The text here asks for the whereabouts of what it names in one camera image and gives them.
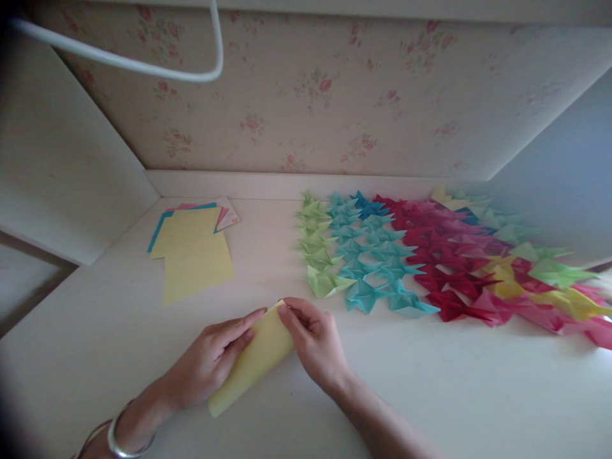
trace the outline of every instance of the wall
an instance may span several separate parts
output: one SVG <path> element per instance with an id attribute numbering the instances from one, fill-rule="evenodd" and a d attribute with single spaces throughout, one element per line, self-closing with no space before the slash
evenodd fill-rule
<path id="1" fill-rule="evenodd" d="M 159 195 L 53 50 L 11 42 L 0 101 L 0 230 L 91 264 Z"/>
<path id="2" fill-rule="evenodd" d="M 612 71 L 608 71 L 484 187 L 496 207 L 567 247 L 566 261 L 612 261 Z"/>
<path id="3" fill-rule="evenodd" d="M 40 24 L 203 71 L 206 9 L 45 3 Z M 612 30 L 222 12 L 206 85 L 63 54 L 147 168 L 487 180 L 612 64 Z"/>

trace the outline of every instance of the tabletop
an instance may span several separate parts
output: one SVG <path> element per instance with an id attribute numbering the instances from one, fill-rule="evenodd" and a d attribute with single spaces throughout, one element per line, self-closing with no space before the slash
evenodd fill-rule
<path id="1" fill-rule="evenodd" d="M 163 198 L 93 265 L 82 266 L 0 340 L 9 408 L 45 457 L 67 458 L 89 431 L 160 376 L 208 324 L 301 296 L 331 311 L 355 372 L 449 457 L 604 458 L 612 445 L 612 352 L 520 317 L 489 328 L 409 319 L 380 300 L 348 313 L 313 297 L 293 250 L 299 201 L 232 200 L 233 280 L 162 306 L 163 260 L 147 246 Z M 407 286 L 426 293 L 413 280 Z M 179 414 L 151 459 L 368 457 L 357 433 L 292 353 L 219 418 Z"/>

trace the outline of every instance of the right hand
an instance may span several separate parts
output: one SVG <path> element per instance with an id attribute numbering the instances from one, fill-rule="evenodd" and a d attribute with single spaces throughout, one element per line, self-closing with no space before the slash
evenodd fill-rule
<path id="1" fill-rule="evenodd" d="M 293 337 L 306 373 L 331 395 L 354 376 L 333 315 L 301 298 L 283 300 L 287 306 L 279 307 L 279 317 Z"/>

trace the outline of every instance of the wallpaper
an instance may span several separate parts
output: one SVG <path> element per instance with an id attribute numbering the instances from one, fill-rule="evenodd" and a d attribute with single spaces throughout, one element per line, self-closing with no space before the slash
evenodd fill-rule
<path id="1" fill-rule="evenodd" d="M 207 71 L 209 11 L 45 3 L 52 30 Z M 192 84 L 65 61 L 146 168 L 487 180 L 612 65 L 612 29 L 222 11 Z"/>

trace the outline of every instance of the yellow paper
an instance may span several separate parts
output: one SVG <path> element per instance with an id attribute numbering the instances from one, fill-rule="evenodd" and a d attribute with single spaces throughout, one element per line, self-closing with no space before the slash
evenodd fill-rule
<path id="1" fill-rule="evenodd" d="M 149 259 L 188 249 L 202 238 L 214 236 L 220 211 L 219 207 L 175 210 L 164 220 Z"/>
<path id="2" fill-rule="evenodd" d="M 238 357 L 225 383 L 208 400 L 213 418 L 229 408 L 293 350 L 293 339 L 278 313 L 283 304 L 281 300 L 253 325 L 253 341 Z"/>
<path id="3" fill-rule="evenodd" d="M 234 277 L 224 233 L 191 240 L 188 248 L 171 251 L 166 255 L 164 269 L 164 306 Z"/>

